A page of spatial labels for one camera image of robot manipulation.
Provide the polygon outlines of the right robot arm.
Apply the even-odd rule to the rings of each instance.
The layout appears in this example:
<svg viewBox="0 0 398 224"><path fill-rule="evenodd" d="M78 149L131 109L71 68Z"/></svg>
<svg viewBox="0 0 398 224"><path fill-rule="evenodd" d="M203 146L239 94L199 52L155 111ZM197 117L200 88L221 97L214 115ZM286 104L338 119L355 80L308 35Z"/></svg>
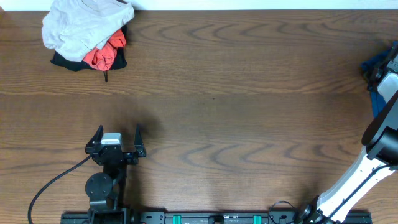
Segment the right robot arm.
<svg viewBox="0 0 398 224"><path fill-rule="evenodd" d="M294 215L293 223L371 223L352 208L382 179L397 172L397 43L361 69L368 83L374 119L366 128L358 158L340 179Z"/></svg>

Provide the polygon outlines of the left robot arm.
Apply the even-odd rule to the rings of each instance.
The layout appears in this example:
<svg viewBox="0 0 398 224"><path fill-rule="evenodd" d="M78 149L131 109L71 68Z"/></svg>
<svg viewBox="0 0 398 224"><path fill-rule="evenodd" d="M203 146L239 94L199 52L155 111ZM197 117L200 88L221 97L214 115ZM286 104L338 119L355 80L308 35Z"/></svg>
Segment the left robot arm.
<svg viewBox="0 0 398 224"><path fill-rule="evenodd" d="M85 152L103 168L93 174L85 184L89 197L89 224L114 223L131 224L137 218L134 211L123 205L126 186L127 166L137 165L139 159L146 157L146 149L141 137L140 127L134 133L134 149L123 151L120 133L105 133L100 126L88 141Z"/></svg>

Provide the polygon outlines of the teal blue t-shirt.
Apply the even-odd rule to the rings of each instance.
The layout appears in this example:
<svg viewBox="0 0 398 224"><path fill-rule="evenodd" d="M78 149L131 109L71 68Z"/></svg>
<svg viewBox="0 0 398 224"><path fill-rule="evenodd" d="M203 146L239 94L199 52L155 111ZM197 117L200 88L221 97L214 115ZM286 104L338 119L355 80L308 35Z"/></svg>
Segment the teal blue t-shirt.
<svg viewBox="0 0 398 224"><path fill-rule="evenodd" d="M387 57L387 55L390 51L391 51L390 49L385 50L385 51L377 54L373 58L363 62L360 65L361 70L364 72L363 77L365 80L368 79L368 75L366 73L370 72L377 63L383 61ZM370 84L368 84L367 90L370 95L371 108L373 111L373 116L375 118L379 114L379 112L383 109L383 107L385 107L386 102L384 101L384 98L379 93L377 93L375 90L373 90L373 87Z"/></svg>

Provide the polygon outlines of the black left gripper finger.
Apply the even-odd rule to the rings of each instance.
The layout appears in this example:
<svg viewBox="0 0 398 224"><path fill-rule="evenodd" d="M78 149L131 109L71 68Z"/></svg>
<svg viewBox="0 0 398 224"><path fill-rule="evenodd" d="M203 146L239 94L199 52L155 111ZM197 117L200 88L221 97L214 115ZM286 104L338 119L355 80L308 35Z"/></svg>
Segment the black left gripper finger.
<svg viewBox="0 0 398 224"><path fill-rule="evenodd" d="M141 130L140 130L140 126L139 125L136 126L136 130L135 130L134 147L135 147L135 150L137 152L143 152L144 151L144 143L142 141Z"/></svg>
<svg viewBox="0 0 398 224"><path fill-rule="evenodd" d="M95 148L96 145L101 144L103 130L103 125L100 125L93 137L86 144L87 148Z"/></svg>

